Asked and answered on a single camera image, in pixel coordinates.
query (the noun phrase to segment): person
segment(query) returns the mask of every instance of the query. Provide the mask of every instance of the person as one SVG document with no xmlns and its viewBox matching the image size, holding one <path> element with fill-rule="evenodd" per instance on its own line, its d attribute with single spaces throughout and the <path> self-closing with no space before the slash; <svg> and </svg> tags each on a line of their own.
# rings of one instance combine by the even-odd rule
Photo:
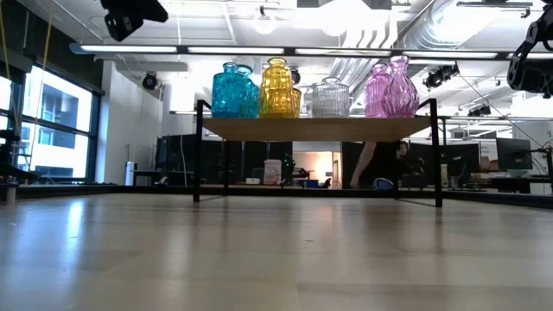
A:
<svg viewBox="0 0 553 311">
<path fill-rule="evenodd" d="M 369 187 L 377 178 L 393 181 L 394 174 L 402 174 L 409 167 L 407 165 L 408 152 L 409 145 L 404 141 L 399 143 L 365 142 L 357 167 L 353 171 L 350 187 L 353 189 Z M 394 156 L 399 159 L 399 163 L 391 161 Z"/>
</svg>

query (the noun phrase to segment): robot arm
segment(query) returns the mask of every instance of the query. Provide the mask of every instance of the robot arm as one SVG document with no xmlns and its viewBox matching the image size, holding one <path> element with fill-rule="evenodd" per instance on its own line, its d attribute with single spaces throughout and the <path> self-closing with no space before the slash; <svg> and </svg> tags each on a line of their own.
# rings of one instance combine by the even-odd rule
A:
<svg viewBox="0 0 553 311">
<path fill-rule="evenodd" d="M 543 93 L 545 98 L 553 94 L 553 60 L 529 60 L 528 53 L 542 42 L 553 52 L 548 43 L 553 40 L 553 3 L 545 1 L 543 14 L 528 28 L 526 39 L 511 57 L 507 82 L 513 90 Z"/>
<path fill-rule="evenodd" d="M 108 10 L 105 26 L 116 41 L 123 41 L 142 27 L 144 20 L 166 22 L 167 11 L 157 0 L 100 0 Z"/>
</svg>

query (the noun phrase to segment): yellow glass vase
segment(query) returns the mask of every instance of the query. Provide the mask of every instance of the yellow glass vase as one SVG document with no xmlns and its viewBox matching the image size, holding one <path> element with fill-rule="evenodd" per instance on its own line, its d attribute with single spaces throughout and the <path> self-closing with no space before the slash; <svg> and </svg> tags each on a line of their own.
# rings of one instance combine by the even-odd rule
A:
<svg viewBox="0 0 553 311">
<path fill-rule="evenodd" d="M 294 117 L 300 117 L 300 106 L 302 105 L 302 91 L 292 90 L 292 107 L 294 108 Z"/>
<path fill-rule="evenodd" d="M 260 117 L 295 117 L 292 75 L 285 65 L 286 60 L 281 57 L 269 59 L 259 94 Z"/>
</svg>

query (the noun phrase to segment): blue glass vase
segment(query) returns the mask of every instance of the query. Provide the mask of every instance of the blue glass vase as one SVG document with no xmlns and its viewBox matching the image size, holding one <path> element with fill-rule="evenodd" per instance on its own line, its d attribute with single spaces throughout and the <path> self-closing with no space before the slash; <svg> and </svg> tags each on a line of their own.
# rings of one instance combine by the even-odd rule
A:
<svg viewBox="0 0 553 311">
<path fill-rule="evenodd" d="M 223 73 L 213 76 L 212 116 L 241 117 L 244 100 L 244 76 L 235 63 L 223 64 Z"/>
<path fill-rule="evenodd" d="M 250 79 L 252 72 L 251 67 L 238 65 L 238 73 L 244 77 L 244 85 L 241 88 L 241 92 L 244 93 L 241 117 L 257 117 L 259 115 L 259 87 Z"/>
</svg>

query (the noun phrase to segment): wooden floor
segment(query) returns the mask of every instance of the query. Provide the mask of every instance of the wooden floor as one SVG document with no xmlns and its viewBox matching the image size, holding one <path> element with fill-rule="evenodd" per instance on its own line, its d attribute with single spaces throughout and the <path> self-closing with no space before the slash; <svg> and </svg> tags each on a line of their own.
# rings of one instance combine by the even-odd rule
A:
<svg viewBox="0 0 553 311">
<path fill-rule="evenodd" d="M 2 311 L 551 309 L 542 210 L 148 194 L 0 207 Z"/>
</svg>

